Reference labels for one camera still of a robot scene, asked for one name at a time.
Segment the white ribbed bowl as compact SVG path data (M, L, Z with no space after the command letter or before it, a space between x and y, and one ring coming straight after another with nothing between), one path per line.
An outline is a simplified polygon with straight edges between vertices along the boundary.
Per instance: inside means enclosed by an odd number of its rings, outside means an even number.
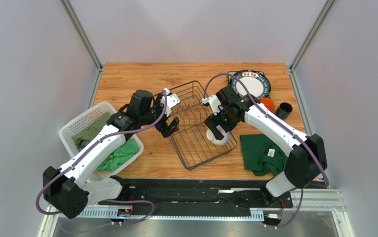
M207 129L206 137L212 144L217 145L217 146L224 146L228 144L230 141L230 132L225 133L224 138L221 140L218 140L217 138L215 138L213 132L210 129Z

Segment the orange mug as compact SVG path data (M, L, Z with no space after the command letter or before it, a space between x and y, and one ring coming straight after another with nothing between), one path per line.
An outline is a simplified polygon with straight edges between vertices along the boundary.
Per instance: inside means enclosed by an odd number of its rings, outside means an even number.
M260 102L271 112L275 109L274 102L267 97L260 98Z

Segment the white green-rimmed round plate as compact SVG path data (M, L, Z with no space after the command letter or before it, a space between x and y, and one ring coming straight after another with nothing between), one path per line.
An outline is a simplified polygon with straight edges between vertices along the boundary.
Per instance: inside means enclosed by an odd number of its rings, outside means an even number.
M271 83L263 72L253 70L241 70L237 72L229 72L229 74L237 77L248 89L250 94L257 98L268 98L271 92ZM233 77L228 76L228 84L242 96L246 96L247 92L244 87Z

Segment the dark blue mug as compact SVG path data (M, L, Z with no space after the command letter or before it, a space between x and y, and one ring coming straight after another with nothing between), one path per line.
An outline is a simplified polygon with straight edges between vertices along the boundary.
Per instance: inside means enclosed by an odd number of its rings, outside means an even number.
M291 114L292 111L293 106L287 102L283 102L277 107L275 115L281 120L285 120Z

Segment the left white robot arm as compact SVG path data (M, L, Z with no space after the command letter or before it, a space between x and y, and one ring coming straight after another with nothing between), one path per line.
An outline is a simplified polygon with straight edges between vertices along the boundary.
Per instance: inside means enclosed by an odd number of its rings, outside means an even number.
M167 122L172 110L180 105L177 94L165 88L154 96L146 90L137 90L130 102L111 115L99 134L74 158L59 168L48 167L42 175L43 188L36 198L40 207L43 198L67 218L77 217L89 204L120 196L124 182L110 176L97 182L88 182L90 175L117 148L122 147L136 133L155 127L166 138L178 130L179 119Z

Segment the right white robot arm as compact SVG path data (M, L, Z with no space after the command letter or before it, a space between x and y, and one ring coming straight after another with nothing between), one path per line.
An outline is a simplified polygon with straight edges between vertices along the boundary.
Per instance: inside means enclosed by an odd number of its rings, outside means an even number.
M288 157L285 169L265 184L265 194L279 197L294 189L304 188L314 178L326 178L328 167L324 141L318 134L307 135L289 126L251 95L241 96L231 86L215 95L203 96L211 115L204 121L206 137L214 145L229 142L231 131L244 122L271 139Z

